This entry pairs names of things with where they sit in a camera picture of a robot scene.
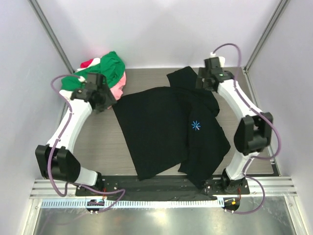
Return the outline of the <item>pink t shirt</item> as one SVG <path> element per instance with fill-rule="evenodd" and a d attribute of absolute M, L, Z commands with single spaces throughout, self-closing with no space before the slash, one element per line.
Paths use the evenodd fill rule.
<path fill-rule="evenodd" d="M 121 79 L 112 87 L 110 91 L 114 96 L 115 100 L 119 100 L 123 95 L 123 88 L 126 85 L 126 73 L 123 73 Z"/>

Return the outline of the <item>green t shirt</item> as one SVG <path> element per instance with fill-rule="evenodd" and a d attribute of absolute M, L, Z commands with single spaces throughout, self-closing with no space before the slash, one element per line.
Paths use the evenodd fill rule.
<path fill-rule="evenodd" d="M 115 86 L 122 78 L 125 72 L 125 64 L 115 51 L 111 51 L 100 58 L 100 62 L 88 68 L 82 69 L 74 73 L 74 75 L 87 79 L 88 73 L 99 73 L 106 77 L 109 88 Z M 74 91 L 83 87 L 83 82 L 77 77 L 66 76 L 61 79 L 61 89 L 66 91 Z"/>

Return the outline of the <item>red t shirt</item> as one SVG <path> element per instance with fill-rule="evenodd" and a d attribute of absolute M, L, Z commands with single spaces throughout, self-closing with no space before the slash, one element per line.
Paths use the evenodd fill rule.
<path fill-rule="evenodd" d="M 90 59 L 90 60 L 88 60 L 88 61 L 84 61 L 84 62 L 82 62 L 81 63 L 81 65 L 80 65 L 80 68 L 81 69 L 85 69 L 85 68 L 88 68 L 88 67 L 90 67 L 90 66 L 93 66 L 94 65 L 94 59 Z"/>

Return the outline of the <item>white t shirt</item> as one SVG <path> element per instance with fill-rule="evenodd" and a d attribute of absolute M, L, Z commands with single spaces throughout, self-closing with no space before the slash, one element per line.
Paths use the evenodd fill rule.
<path fill-rule="evenodd" d="M 71 99 L 72 91 L 67 91 L 67 90 L 60 90 L 59 94 L 63 96 L 66 100 Z"/>

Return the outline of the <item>black t shirt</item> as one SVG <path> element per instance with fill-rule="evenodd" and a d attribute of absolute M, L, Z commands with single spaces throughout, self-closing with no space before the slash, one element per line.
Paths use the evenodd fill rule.
<path fill-rule="evenodd" d="M 113 110 L 139 180 L 178 165 L 195 187 L 203 188 L 230 150 L 216 119 L 220 108 L 212 92 L 196 88 L 191 67 L 167 78 L 168 87 L 126 95 Z"/>

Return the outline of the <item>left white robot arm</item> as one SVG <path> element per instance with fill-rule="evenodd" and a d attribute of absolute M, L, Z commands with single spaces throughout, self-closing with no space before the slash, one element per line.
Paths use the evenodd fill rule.
<path fill-rule="evenodd" d="M 92 113 L 107 110 L 117 101 L 107 85 L 107 79 L 100 73 L 89 72 L 86 77 L 73 75 L 81 87 L 73 91 L 57 90 L 54 83 L 61 76 L 54 78 L 50 85 L 57 95 L 62 98 L 67 111 L 57 130 L 45 145 L 38 145 L 35 156 L 41 175 L 48 179 L 54 190 L 60 192 L 56 181 L 73 184 L 88 189 L 93 195 L 100 195 L 104 189 L 101 173 L 81 166 L 73 154 L 78 135 L 88 117 Z"/>

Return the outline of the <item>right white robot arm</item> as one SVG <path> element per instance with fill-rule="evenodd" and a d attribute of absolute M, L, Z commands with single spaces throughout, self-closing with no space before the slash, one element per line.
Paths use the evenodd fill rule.
<path fill-rule="evenodd" d="M 235 81 L 234 75 L 223 69 L 224 57 L 211 54 L 199 68 L 196 88 L 216 92 L 228 103 L 239 125 L 234 135 L 235 152 L 230 164 L 223 170 L 219 190 L 235 194 L 245 185 L 246 171 L 254 159 L 271 142 L 273 117 L 262 112 Z"/>

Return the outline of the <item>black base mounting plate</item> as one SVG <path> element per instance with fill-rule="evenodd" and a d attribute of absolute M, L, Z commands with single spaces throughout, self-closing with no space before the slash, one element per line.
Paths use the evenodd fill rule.
<path fill-rule="evenodd" d="M 137 176 L 103 176 L 102 183 L 96 183 L 92 189 L 111 192 L 124 189 L 122 201 L 205 201 L 217 196 L 235 197 L 250 194 L 247 180 L 237 186 L 224 189 L 219 176 L 200 183 L 197 188 L 184 175 L 156 176 L 152 179 L 138 180 Z"/>

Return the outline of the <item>right aluminium corner post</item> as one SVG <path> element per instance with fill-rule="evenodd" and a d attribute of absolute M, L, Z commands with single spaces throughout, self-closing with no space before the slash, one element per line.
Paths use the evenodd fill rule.
<path fill-rule="evenodd" d="M 278 2 L 278 5 L 276 6 L 269 22 L 267 23 L 260 39 L 258 40 L 250 58 L 248 59 L 247 64 L 243 67 L 243 70 L 245 73 L 248 73 L 249 69 L 252 67 L 254 61 L 256 60 L 257 56 L 259 55 L 261 49 L 263 48 L 263 46 L 266 43 L 267 39 L 269 38 L 270 34 L 274 30 L 276 24 L 278 23 L 283 12 L 287 8 L 289 2 L 290 2 L 290 0 L 280 0 Z"/>

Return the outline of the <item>aluminium corner post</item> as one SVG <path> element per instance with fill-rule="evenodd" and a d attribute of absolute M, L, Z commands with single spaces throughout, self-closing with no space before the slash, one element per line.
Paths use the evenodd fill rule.
<path fill-rule="evenodd" d="M 56 52 L 58 53 L 59 57 L 61 58 L 66 69 L 68 70 L 69 73 L 73 73 L 74 72 L 73 66 L 71 65 L 64 49 L 62 48 L 56 34 L 54 33 L 54 30 L 52 29 L 48 19 L 46 18 L 42 8 L 40 7 L 38 1 L 37 0 L 28 0 L 28 3 L 32 7 L 36 17 L 40 21 L 44 31 L 46 32 L 48 38 L 52 42 Z"/>
<path fill-rule="evenodd" d="M 276 24 L 278 23 L 283 12 L 287 8 L 289 2 L 290 2 L 290 0 L 280 0 L 278 2 L 278 5 L 276 6 L 269 22 L 267 23 L 260 39 L 258 40 L 250 58 L 248 59 L 247 64 L 243 67 L 243 70 L 245 73 L 248 73 L 249 69 L 252 67 L 254 61 L 256 60 L 257 56 L 259 55 L 261 49 L 263 48 L 263 46 L 266 43 L 267 39 L 269 38 L 270 34 L 274 30 Z"/>

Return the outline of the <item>left aluminium corner post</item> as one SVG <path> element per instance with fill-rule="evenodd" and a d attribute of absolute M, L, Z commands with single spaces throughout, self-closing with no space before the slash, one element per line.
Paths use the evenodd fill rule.
<path fill-rule="evenodd" d="M 52 29 L 48 19 L 46 18 L 42 8 L 40 7 L 38 1 L 37 0 L 28 0 L 28 3 L 32 7 L 36 17 L 40 21 L 44 31 L 46 32 L 48 38 L 52 42 L 56 52 L 58 53 L 59 57 L 61 58 L 66 69 L 68 70 L 69 73 L 73 73 L 74 72 L 73 66 L 71 65 L 64 49 L 62 48 L 56 34 L 54 33 L 54 30 Z"/>

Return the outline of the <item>aluminium frame rail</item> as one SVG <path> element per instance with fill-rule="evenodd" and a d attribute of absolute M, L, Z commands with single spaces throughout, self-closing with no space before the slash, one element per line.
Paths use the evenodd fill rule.
<path fill-rule="evenodd" d="M 76 197 L 76 186 L 68 184 L 67 186 L 67 195 L 63 197 L 65 198 L 74 198 Z M 61 198 L 55 189 L 53 188 L 52 184 L 47 179 L 40 179 L 35 180 L 32 190 L 30 193 L 30 199 L 56 199 Z"/>

